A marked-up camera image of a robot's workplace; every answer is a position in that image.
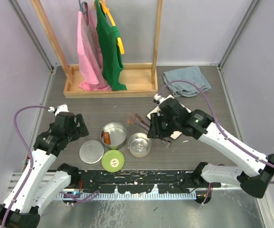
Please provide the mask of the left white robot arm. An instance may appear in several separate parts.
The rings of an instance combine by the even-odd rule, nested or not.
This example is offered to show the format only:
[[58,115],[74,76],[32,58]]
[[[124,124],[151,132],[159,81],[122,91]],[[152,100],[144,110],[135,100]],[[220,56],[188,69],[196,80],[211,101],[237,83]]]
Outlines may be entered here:
[[0,204],[3,228],[35,228],[50,202],[65,187],[80,182],[77,167],[63,163],[52,179],[40,186],[46,172],[66,146],[89,134],[81,114],[60,112],[49,130],[41,133],[34,144],[30,161],[10,195]]

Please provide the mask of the small steel bowl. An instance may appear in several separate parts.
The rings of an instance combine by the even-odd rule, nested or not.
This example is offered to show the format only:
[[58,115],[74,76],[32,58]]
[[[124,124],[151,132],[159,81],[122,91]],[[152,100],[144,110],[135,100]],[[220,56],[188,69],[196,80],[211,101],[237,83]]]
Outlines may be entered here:
[[151,140],[145,133],[135,133],[128,140],[128,149],[134,157],[143,158],[151,150]]

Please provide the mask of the round steel lid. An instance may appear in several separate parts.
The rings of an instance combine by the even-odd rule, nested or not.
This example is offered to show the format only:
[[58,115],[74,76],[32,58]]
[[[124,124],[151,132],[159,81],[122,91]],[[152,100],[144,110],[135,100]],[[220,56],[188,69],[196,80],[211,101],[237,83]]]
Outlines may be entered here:
[[89,140],[82,144],[79,150],[79,157],[86,164],[98,163],[104,155],[103,145],[96,140]]

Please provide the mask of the green round lid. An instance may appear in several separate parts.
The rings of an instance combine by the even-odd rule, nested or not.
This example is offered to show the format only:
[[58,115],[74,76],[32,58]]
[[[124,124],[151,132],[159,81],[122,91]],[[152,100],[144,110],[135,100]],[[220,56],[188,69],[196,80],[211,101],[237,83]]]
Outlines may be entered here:
[[122,169],[124,166],[124,155],[118,151],[118,150],[109,150],[107,151],[101,160],[102,167],[107,171],[107,172],[118,172],[119,170]]

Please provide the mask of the brown sausage piece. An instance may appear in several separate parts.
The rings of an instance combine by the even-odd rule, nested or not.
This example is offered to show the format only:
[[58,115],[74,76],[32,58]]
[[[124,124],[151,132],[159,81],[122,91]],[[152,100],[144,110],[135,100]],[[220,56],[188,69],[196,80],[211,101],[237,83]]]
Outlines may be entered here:
[[103,140],[104,140],[105,144],[107,144],[107,145],[111,144],[111,138],[110,138],[110,134],[108,132],[103,133]]

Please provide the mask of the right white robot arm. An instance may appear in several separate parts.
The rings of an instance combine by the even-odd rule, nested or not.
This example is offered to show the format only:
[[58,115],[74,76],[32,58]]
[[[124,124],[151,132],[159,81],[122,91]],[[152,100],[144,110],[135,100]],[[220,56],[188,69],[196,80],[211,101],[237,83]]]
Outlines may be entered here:
[[235,166],[200,162],[192,173],[198,187],[208,183],[224,183],[240,187],[244,192],[261,199],[274,175],[274,154],[265,155],[248,147],[217,124],[206,112],[189,111],[177,99],[154,96],[158,110],[151,113],[147,136],[166,138],[174,132],[199,140],[221,152]]

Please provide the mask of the large round steel tin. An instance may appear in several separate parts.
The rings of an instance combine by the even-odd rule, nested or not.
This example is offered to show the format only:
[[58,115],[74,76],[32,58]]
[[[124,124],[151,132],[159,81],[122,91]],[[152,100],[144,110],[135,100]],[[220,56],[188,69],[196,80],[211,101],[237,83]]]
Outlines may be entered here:
[[[109,133],[110,144],[104,142],[104,133]],[[105,148],[118,150],[126,144],[127,131],[120,123],[108,123],[101,130],[101,141]]]

